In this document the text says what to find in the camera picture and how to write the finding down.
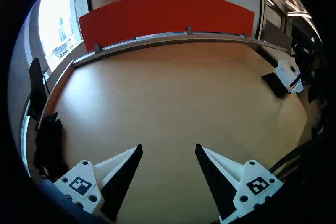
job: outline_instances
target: red divider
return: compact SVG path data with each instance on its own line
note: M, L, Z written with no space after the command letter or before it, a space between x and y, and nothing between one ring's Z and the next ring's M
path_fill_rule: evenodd
M135 37L194 31L252 35L254 13L224 0L121 0L79 18L87 51Z

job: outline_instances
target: office chair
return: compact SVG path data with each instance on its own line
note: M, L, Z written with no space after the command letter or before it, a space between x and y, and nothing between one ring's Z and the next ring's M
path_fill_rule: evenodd
M45 94L45 87L43 84L44 76L42 75L41 65L39 63L39 59L35 58L29 67L29 75L30 75L30 106L28 108L28 116L33 117L38 122L40 120L43 108L47 102L47 96Z

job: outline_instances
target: screw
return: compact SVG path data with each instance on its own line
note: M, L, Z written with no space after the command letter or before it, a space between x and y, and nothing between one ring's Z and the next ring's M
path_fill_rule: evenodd
M241 196L240 201L241 202L246 202L249 198L247 196Z
M96 202L98 199L97 199L96 196L94 196L94 195L90 195L90 196L89 196L89 200L92 201L92 202Z
M76 205L77 205L78 207L80 207L81 209L83 209L83 208L84 208L83 204L82 204L82 203L80 203L80 202L76 202Z

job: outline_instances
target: window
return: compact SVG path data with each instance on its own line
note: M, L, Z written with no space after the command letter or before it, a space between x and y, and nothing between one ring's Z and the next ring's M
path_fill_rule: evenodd
M81 42L75 0L41 0L39 36L51 71Z

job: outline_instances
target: office desk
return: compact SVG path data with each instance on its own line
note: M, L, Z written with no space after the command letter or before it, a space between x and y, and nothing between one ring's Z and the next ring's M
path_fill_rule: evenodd
M69 167L143 144L121 223L218 219L195 144L266 168L294 149L307 115L296 94L277 99L273 71L238 43L186 43L108 57L75 69L55 103Z

